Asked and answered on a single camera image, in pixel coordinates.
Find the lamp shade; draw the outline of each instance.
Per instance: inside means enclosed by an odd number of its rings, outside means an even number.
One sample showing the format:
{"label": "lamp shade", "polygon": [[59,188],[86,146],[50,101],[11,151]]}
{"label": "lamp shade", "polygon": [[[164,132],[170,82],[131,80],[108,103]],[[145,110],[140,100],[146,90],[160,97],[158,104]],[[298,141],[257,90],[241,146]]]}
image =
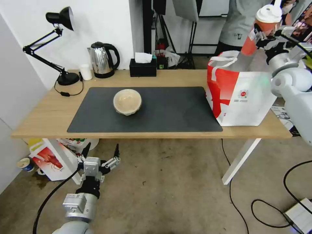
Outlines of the lamp shade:
{"label": "lamp shade", "polygon": [[60,11],[60,13],[48,12],[45,17],[49,23],[62,24],[64,27],[74,31],[72,9],[68,6]]}

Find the desk lamp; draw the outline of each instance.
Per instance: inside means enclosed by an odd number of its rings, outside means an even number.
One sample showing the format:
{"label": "desk lamp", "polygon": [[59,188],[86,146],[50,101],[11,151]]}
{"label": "desk lamp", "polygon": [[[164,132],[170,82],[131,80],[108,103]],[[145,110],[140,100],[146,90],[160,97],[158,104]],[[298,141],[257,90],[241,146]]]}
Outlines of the desk lamp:
{"label": "desk lamp", "polygon": [[[68,28],[69,30],[74,31],[72,10],[68,6],[68,7],[65,7],[64,9],[62,9],[60,11],[60,13],[48,12],[48,13],[46,13],[45,17],[49,23],[53,24],[55,29],[52,32],[48,33],[47,35],[41,37],[37,41],[23,47],[23,52],[26,54],[29,54],[30,56],[38,59],[39,61],[45,63],[46,65],[54,68],[57,71],[59,71],[60,75],[58,77],[58,83],[60,85],[72,85],[72,84],[76,83],[77,81],[79,81],[79,75],[77,75],[75,73],[68,73],[67,71],[65,71],[64,67],[57,65],[57,64],[54,64],[52,62],[49,62],[48,60],[46,60],[46,59],[40,57],[39,55],[35,54],[36,50],[40,49],[41,47],[49,44],[50,42],[52,42],[55,39],[62,36],[63,29],[59,27],[60,24],[62,24],[64,27]],[[45,39],[46,37],[48,37],[54,33],[56,33],[57,36],[55,36],[54,38],[50,39],[47,42],[37,44],[41,40]]]}

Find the white table leg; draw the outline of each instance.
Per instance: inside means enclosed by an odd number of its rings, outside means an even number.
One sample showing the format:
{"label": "white table leg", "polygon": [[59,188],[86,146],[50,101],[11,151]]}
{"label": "white table leg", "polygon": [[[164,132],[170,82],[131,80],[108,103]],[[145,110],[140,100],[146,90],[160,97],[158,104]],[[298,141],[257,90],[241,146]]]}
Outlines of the white table leg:
{"label": "white table leg", "polygon": [[232,162],[231,166],[229,167],[227,172],[222,177],[222,182],[224,185],[227,185],[231,181],[233,176],[236,174],[238,169],[243,165],[243,163],[246,161],[246,159],[254,150],[254,148],[257,146],[257,144],[260,142],[260,140],[261,138],[256,138],[256,139],[249,139],[246,141],[243,148],[241,148],[238,155]]}
{"label": "white table leg", "polygon": [[[58,141],[55,139],[47,139],[47,138],[43,138],[44,142],[47,144],[47,146],[49,147],[49,149],[54,153],[54,155],[56,156],[56,158],[58,159],[58,161],[64,166],[67,167],[70,170],[70,174],[68,176],[70,176],[71,174],[73,174],[75,172],[75,170],[77,169],[77,164],[73,164],[69,158],[66,156],[65,152],[62,150],[61,146],[59,145]],[[81,176],[79,175],[79,173],[76,173],[73,178],[74,182],[76,184],[80,184],[80,179]]]}

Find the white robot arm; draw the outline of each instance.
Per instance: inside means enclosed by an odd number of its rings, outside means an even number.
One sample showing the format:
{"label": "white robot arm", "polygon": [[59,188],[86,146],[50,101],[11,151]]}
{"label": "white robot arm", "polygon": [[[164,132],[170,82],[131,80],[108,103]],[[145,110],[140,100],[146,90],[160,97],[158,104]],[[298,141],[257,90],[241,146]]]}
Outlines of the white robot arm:
{"label": "white robot arm", "polygon": [[285,109],[301,137],[312,145],[312,86],[310,71],[287,68],[272,79],[272,93],[285,100]]}
{"label": "white robot arm", "polygon": [[[87,150],[84,149],[82,152],[84,156],[87,155],[90,145],[87,147]],[[118,144],[113,158],[108,161],[96,157],[87,157],[84,160],[82,186],[76,190],[76,193],[68,193],[63,202],[66,218],[70,221],[55,230],[53,234],[93,234],[89,228],[89,223],[95,217],[96,203],[100,197],[100,183],[104,181],[104,175],[108,174],[119,163]]]}
{"label": "white robot arm", "polygon": [[[298,46],[290,52],[283,48],[285,32],[291,34],[293,27],[276,32],[278,44],[270,49],[265,48],[267,63],[273,71],[271,90],[277,97],[285,100],[285,109],[296,126],[301,137],[312,145],[312,87],[311,72],[305,69],[301,58],[306,55]],[[310,43],[299,43],[307,52],[312,50]]]}

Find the wooden table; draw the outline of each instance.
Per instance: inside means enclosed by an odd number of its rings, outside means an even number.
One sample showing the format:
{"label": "wooden table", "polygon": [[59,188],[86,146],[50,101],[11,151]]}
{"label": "wooden table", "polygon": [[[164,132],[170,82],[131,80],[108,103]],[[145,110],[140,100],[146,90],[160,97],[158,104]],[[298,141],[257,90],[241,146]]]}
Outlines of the wooden table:
{"label": "wooden table", "polygon": [[[129,70],[116,71],[107,79],[93,78],[84,81],[81,94],[63,97],[54,89],[40,101],[28,117],[12,133],[14,138],[43,138],[52,152],[60,155],[59,161],[72,172],[75,167],[59,147],[56,138],[246,138],[248,139],[222,178],[228,184],[262,138],[291,138],[272,111],[258,127],[223,127],[222,132],[164,132],[164,133],[68,133],[67,129],[87,91],[91,87],[185,87],[206,88],[206,70],[158,70],[157,77],[130,77]],[[77,93],[81,82],[71,86],[57,86],[59,91]],[[80,176],[73,177],[79,184]]]}

